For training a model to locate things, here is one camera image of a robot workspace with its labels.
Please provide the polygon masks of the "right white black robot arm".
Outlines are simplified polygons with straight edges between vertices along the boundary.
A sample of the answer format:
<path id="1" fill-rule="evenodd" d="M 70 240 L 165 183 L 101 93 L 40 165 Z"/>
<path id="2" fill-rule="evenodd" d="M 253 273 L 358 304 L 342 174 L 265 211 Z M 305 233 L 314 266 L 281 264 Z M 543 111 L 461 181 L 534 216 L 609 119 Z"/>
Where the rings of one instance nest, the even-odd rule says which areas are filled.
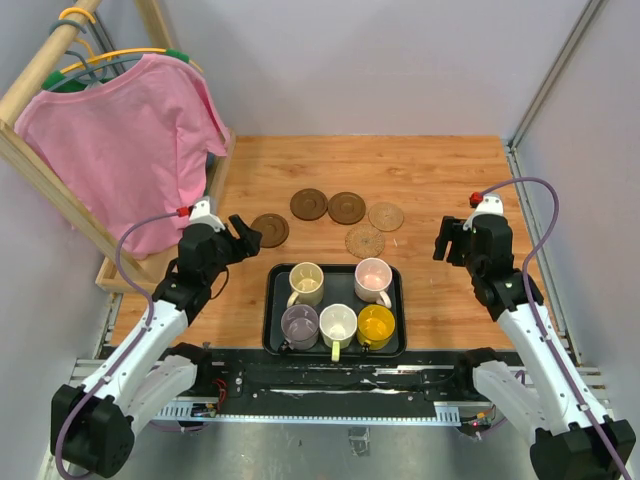
<path id="1" fill-rule="evenodd" d="M 490 400 L 526 441 L 540 479 L 627 479 L 636 435 L 615 420 L 563 348 L 534 281 L 515 268 L 513 232 L 499 214 L 443 218 L 434 259 L 465 268 L 476 299 L 509 337 L 533 386 L 489 347 L 463 354 L 453 375 L 466 400 Z"/>

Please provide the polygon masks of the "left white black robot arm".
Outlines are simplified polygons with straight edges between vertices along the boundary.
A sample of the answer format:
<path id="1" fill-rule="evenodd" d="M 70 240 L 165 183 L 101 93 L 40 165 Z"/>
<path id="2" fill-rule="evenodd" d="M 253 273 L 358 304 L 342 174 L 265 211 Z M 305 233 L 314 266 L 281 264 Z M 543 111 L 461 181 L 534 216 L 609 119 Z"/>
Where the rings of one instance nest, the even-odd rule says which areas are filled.
<path id="1" fill-rule="evenodd" d="M 229 219 L 225 225 L 213 214 L 192 216 L 136 327 L 79 386 L 64 384 L 53 395 L 50 448 L 61 478 L 71 478 L 68 465 L 82 468 L 82 479 L 112 477 L 168 402 L 186 390 L 200 396 L 212 388 L 211 367 L 162 354 L 213 299 L 217 277 L 260 251 L 261 233 L 237 215 Z"/>

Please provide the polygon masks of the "woven rattan coaster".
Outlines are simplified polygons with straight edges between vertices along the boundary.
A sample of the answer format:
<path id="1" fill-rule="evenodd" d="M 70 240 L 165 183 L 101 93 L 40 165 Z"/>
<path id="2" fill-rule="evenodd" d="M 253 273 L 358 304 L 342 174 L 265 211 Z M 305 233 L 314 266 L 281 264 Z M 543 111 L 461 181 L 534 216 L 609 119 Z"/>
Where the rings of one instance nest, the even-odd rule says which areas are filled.
<path id="1" fill-rule="evenodd" d="M 403 211 L 395 204 L 380 202 L 373 205 L 368 213 L 372 226 L 384 232 L 399 229 L 404 222 Z"/>
<path id="2" fill-rule="evenodd" d="M 345 246 L 357 258 L 377 257 L 384 251 L 385 237 L 371 225 L 356 225 L 346 234 Z"/>

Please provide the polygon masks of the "pink mug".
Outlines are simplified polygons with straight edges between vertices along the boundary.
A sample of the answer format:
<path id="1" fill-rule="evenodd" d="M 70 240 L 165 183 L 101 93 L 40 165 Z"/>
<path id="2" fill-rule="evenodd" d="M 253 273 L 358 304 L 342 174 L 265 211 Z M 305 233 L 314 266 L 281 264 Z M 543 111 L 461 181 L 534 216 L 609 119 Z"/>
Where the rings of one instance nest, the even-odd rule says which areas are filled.
<path id="1" fill-rule="evenodd" d="M 357 266 L 354 274 L 354 290 L 359 299 L 368 303 L 392 306 L 388 289 L 393 279 L 391 267 L 379 258 L 367 258 Z"/>

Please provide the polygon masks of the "cream yellow mug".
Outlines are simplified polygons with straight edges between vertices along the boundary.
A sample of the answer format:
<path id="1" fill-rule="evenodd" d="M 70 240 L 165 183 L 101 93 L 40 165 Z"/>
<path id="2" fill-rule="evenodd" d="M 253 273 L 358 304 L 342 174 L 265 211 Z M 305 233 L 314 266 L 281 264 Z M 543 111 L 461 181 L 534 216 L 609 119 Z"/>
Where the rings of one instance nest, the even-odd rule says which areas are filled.
<path id="1" fill-rule="evenodd" d="M 298 304 L 315 307 L 324 296 L 324 273 L 315 263 L 296 264 L 289 273 L 289 286 L 288 308 Z"/>

